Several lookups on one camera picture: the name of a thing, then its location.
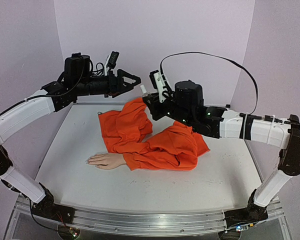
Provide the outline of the white nail polish cap brush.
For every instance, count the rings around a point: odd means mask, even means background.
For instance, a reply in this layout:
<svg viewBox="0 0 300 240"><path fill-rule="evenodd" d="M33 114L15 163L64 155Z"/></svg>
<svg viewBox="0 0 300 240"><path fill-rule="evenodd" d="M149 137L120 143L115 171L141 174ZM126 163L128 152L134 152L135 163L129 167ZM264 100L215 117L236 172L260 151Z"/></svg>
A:
<svg viewBox="0 0 300 240"><path fill-rule="evenodd" d="M141 89L141 92L142 92L143 95L147 93L147 90L146 90L146 88L143 84L140 85L140 89Z"/></svg>

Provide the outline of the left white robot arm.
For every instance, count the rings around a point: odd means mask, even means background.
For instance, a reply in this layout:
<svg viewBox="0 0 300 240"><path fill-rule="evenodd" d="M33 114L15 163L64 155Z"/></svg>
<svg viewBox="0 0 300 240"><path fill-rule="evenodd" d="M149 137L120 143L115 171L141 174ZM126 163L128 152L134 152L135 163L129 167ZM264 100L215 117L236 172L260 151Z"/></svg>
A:
<svg viewBox="0 0 300 240"><path fill-rule="evenodd" d="M133 90L141 79L122 69L114 73L118 57L119 53L113 51L101 69L94 70L89 55L73 53L65 59L64 71L56 81L0 113L0 181L38 204L37 209L48 219L58 213L57 206L51 202L53 198L48 196L49 191L18 169L3 144L32 122L76 103L80 96L115 98Z"/></svg>

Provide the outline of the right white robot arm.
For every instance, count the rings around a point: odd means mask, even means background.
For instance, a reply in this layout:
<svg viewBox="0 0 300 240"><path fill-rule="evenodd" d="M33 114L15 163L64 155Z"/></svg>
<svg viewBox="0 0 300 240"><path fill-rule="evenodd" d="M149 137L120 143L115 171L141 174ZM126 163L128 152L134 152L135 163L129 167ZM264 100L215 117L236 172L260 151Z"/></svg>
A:
<svg viewBox="0 0 300 240"><path fill-rule="evenodd" d="M202 87L190 80L178 82L171 96L160 87L156 93L140 88L155 121L169 117L206 137L242 139L280 149L276 168L252 195L254 205L265 208L292 177L300 175L300 122L296 115L277 118L204 106Z"/></svg>

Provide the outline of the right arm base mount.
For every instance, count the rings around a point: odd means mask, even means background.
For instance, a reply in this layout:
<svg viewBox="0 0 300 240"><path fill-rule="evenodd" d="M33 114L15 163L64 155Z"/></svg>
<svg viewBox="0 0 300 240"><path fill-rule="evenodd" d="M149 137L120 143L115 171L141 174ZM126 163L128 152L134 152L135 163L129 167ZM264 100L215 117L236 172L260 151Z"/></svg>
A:
<svg viewBox="0 0 300 240"><path fill-rule="evenodd" d="M237 226L256 224L268 219L267 208L258 206L254 203L255 193L256 189L250 195L246 207L224 212L224 220L228 230Z"/></svg>

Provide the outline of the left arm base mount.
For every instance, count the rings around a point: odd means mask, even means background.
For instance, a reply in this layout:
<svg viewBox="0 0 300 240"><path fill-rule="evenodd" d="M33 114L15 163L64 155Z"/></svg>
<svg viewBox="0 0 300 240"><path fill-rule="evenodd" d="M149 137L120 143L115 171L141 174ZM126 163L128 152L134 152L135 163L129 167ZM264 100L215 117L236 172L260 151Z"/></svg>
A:
<svg viewBox="0 0 300 240"><path fill-rule="evenodd" d="M71 224L74 219L75 209L70 206L55 203L54 196L48 190L44 190L45 196L39 203L33 203L30 210L35 216L49 220Z"/></svg>

